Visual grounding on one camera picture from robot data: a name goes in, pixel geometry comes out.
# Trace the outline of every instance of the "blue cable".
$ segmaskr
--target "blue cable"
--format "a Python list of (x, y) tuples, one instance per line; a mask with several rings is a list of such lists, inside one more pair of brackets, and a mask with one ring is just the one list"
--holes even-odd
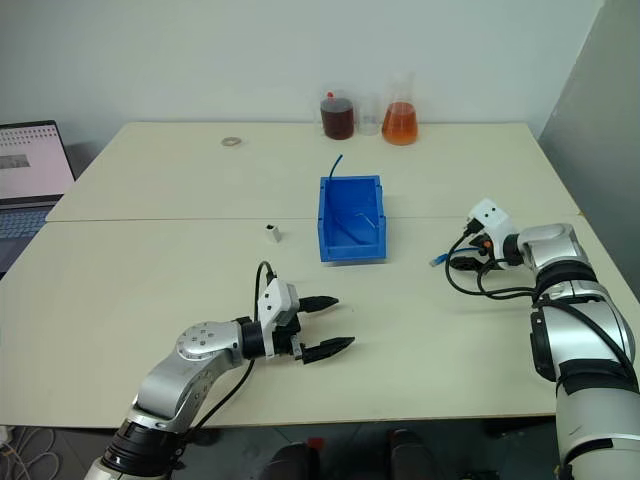
[[(472, 251), (477, 252), (478, 250), (479, 248), (477, 247), (459, 248), (458, 250), (455, 250), (453, 254), (460, 253), (460, 252), (472, 252)], [(448, 256), (449, 256), (448, 253), (443, 253), (442, 255), (437, 256), (436, 258), (431, 260), (429, 262), (429, 265), (431, 265), (432, 267), (437, 267), (441, 263), (444, 263), (447, 260)]]

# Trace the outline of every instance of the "white wall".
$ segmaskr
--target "white wall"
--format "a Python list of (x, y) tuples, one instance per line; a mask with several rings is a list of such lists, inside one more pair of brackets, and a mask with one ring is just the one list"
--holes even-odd
[(101, 147), (143, 119), (312, 118), (415, 71), (423, 121), (542, 131), (602, 0), (0, 0), (0, 123)]

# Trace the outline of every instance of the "power strip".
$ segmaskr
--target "power strip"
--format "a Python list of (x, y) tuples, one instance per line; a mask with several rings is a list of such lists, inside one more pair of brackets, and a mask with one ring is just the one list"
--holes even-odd
[(11, 441), (13, 438), (11, 430), (13, 430), (13, 427), (0, 425), (0, 443), (9, 443)]

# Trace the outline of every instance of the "wire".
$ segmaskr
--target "wire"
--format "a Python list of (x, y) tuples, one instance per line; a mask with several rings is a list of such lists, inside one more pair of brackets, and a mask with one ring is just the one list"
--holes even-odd
[[(530, 287), (512, 287), (512, 288), (501, 288), (498, 290), (491, 290), (491, 291), (487, 291), (485, 290), (484, 286), (482, 285), (482, 277), (489, 272), (489, 270), (491, 270), (494, 266), (496, 266), (498, 263), (502, 263), (502, 262), (506, 262), (507, 260), (505, 258), (500, 258), (497, 260), (489, 260), (488, 262), (486, 262), (482, 268), (478, 271), (478, 275), (476, 277), (476, 283), (478, 285), (478, 290), (480, 290), (480, 292), (482, 292), (484, 295), (486, 295), (487, 297), (491, 298), (492, 300), (509, 300), (512, 298), (518, 298), (518, 297), (532, 297), (533, 293), (535, 292), (535, 290), (533, 288)], [(496, 297), (495, 295), (498, 293), (507, 293), (507, 292), (519, 292), (519, 293), (514, 293), (511, 295), (505, 295), (502, 297)]]
[[(43, 458), (47, 458), (47, 457), (53, 458), (54, 460), (54, 469), (51, 475), (47, 479), (47, 480), (53, 480), (60, 471), (60, 459), (58, 455), (56, 455), (54, 452), (51, 451), (51, 448), (53, 448), (53, 445), (56, 441), (55, 432), (52, 429), (42, 429), (42, 428), (34, 428), (30, 430), (28, 433), (27, 431), (28, 429), (26, 427), (23, 427), (22, 431), (20, 432), (20, 435), (18, 436), (18, 440), (16, 442), (15, 447), (13, 447), (10, 443), (0, 442), (1, 445), (9, 449), (9, 451), (4, 453), (4, 455), (7, 456), (7, 458), (9, 458), (10, 455), (13, 455), (17, 463), (20, 464), (20, 466), (22, 467), (22, 471), (17, 472), (16, 474), (16, 472), (13, 471), (13, 467), (15, 464), (12, 465), (9, 462), (7, 464), (7, 471), (5, 473), (4, 480), (20, 480), (21, 478), (26, 478), (26, 480), (31, 480), (31, 475), (29, 474), (29, 470), (31, 469), (31, 467), (37, 462), (41, 461)], [(39, 432), (49, 432), (51, 434), (51, 439), (49, 440), (49, 443), (46, 446), (46, 448), (41, 453), (39, 453), (38, 455), (36, 455), (30, 460), (25, 460), (23, 458), (24, 450), (26, 449), (31, 439), (34, 438)]]
[(336, 167), (338, 166), (338, 164), (340, 163), (340, 160), (342, 160), (342, 157), (344, 155), (340, 154), (337, 158), (337, 160), (334, 162), (333, 167), (331, 167), (331, 171), (329, 172), (329, 180), (331, 180), (331, 178), (333, 177), (333, 172), (336, 169)]
[[(267, 262), (266, 260), (263, 260), (262, 262), (260, 262), (260, 264), (258, 265), (258, 270), (256, 271), (256, 283), (255, 283), (255, 289), (253, 292), (253, 321), (257, 322), (258, 321), (258, 297), (260, 295), (260, 278), (262, 276), (262, 269), (263, 267), (267, 268), (267, 279), (269, 280), (270, 278), (272, 278), (273, 276), (275, 276), (275, 273), (273, 272), (273, 269), (271, 268), (271, 264), (269, 262)], [(251, 375), (251, 372), (253, 371), (253, 366), (255, 365), (256, 361), (255, 360), (251, 360), (249, 361), (249, 366), (247, 367), (247, 369), (244, 371), (244, 374), (242, 374), (242, 377), (240, 378), (240, 380), (238, 381), (238, 383), (236, 383), (236, 386), (233, 387), (229, 393), (227, 393), (224, 398), (222, 400), (220, 400), (218, 403), (216, 403), (207, 413), (204, 414), (204, 416), (200, 419), (200, 421), (196, 424), (195, 427), (193, 427), (189, 433), (187, 433), (187, 435), (185, 435), (184, 438), (184, 444), (186, 445), (187, 443), (191, 442), (195, 435), (202, 429), (202, 427), (204, 426), (205, 423), (207, 423), (207, 421), (218, 411), (220, 410), (225, 403), (227, 403), (231, 397), (233, 397), (235, 395), (235, 393), (240, 390), (240, 387), (242, 387), (242, 385), (244, 385), (244, 382), (247, 381), (247, 378), (249, 378), (249, 375)]]
[[(500, 288), (498, 290), (484, 290), (484, 289), (480, 289), (478, 291), (475, 290), (468, 290), (466, 288), (461, 287), (460, 285), (458, 285), (453, 278), (451, 277), (451, 257), (454, 255), (455, 251), (458, 249), (458, 247), (462, 244), (462, 242), (464, 242), (467, 237), (469, 237), (469, 235), (471, 235), (471, 233), (469, 233), (468, 231), (465, 231), (465, 233), (451, 246), (451, 248), (449, 249), (449, 252), (447, 252), (447, 259), (445, 260), (444, 263), (444, 274), (447, 277), (447, 281), (449, 282), (449, 284), (455, 288), (456, 290), (458, 290), (461, 293), (464, 293), (466, 295), (473, 295), (473, 296), (484, 296), (487, 298), (491, 298), (492, 300), (508, 300), (509, 298), (515, 298), (515, 296), (511, 296), (511, 295), (506, 295), (504, 298), (503, 297), (495, 297), (494, 295), (496, 294), (500, 294), (500, 293), (508, 293), (508, 292), (519, 292), (521, 293), (521, 295), (516, 295), (518, 297), (522, 297), (522, 296), (526, 296), (529, 295), (529, 292), (533, 292), (533, 289), (530, 287), (511, 287), (511, 288)], [(480, 272), (482, 272), (485, 268), (489, 268), (488, 264), (490, 263), (487, 262), (485, 263), (485, 265), (482, 267), (482, 269), (480, 269)]]
[(342, 230), (342, 233), (344, 233), (347, 237), (349, 237), (351, 240), (353, 240), (356, 244), (358, 245), (366, 245), (367, 242), (363, 242), (362, 240), (360, 240), (358, 237), (356, 237), (353, 233), (351, 233), (349, 231), (349, 229), (347, 227), (345, 227), (342, 222), (340, 221), (340, 219), (338, 218), (338, 216), (335, 213), (335, 210), (333, 208), (333, 204), (331, 203), (331, 185), (333, 185), (333, 172), (335, 171), (336, 167), (338, 166), (338, 164), (340, 163), (340, 160), (342, 160), (343, 155), (340, 154), (338, 156), (338, 158), (336, 159), (336, 161), (333, 163), (333, 167), (331, 167), (331, 171), (329, 172), (329, 181), (327, 182), (327, 188), (329, 189), (329, 191), (327, 192), (327, 206), (329, 207), (329, 211), (331, 212), (331, 217), (333, 217), (333, 223), (335, 223), (338, 228), (340, 228), (340, 230)]
[[(453, 252), (453, 254), (455, 255), (456, 253), (461, 253), (461, 252), (477, 252), (478, 250), (480, 250), (478, 247), (459, 248), (458, 250)], [(431, 265), (432, 267), (437, 267), (438, 265), (444, 263), (448, 255), (449, 254), (446, 252), (443, 253), (442, 255), (438, 255), (436, 258), (434, 258), (429, 262), (429, 265)]]
[(600, 339), (611, 349), (613, 354), (616, 356), (622, 368), (625, 370), (627, 376), (633, 382), (633, 385), (638, 387), (638, 377), (636, 376), (636, 372), (633, 369), (633, 364), (629, 357), (624, 353), (624, 351), (618, 346), (618, 344), (609, 336), (609, 334), (600, 327), (596, 322), (591, 320), (587, 315), (582, 313), (577, 308), (569, 305), (568, 303), (560, 302), (558, 300), (551, 300), (549, 298), (544, 298), (539, 300), (538, 302), (533, 304), (534, 308), (542, 308), (542, 307), (553, 307), (558, 310), (562, 310), (569, 315), (572, 315), (576, 319), (580, 320), (587, 327), (589, 327), (596, 335), (600, 337)]

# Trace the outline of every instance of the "white table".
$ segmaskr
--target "white table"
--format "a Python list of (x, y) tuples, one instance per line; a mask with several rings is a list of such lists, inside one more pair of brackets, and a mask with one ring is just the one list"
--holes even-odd
[[(573, 223), (598, 278), (640, 332), (635, 297), (582, 217), (514, 220), (521, 228)], [(182, 329), (251, 314), (261, 259), (300, 295), (340, 298), (337, 308), (303, 317), (304, 341), (356, 342), (306, 366), (258, 361), (212, 425), (551, 414), (554, 385), (533, 369), (528, 303), (463, 296), (427, 263), (463, 222), (390, 219), (387, 262), (342, 267), (320, 263), (315, 220), (279, 221), (279, 244), (265, 240), (263, 220), (49, 223), (0, 282), (0, 424), (119, 425)], [(487, 285), (532, 282), (524, 270), (497, 277)], [(205, 406), (241, 373), (223, 376)]]
[[(224, 147), (227, 136), (243, 142)], [(391, 218), (464, 215), (487, 196), (513, 215), (578, 213), (525, 124), (422, 126), (397, 147), (309, 124), (131, 123), (48, 221), (315, 218), (340, 153), (336, 175), (380, 175)]]

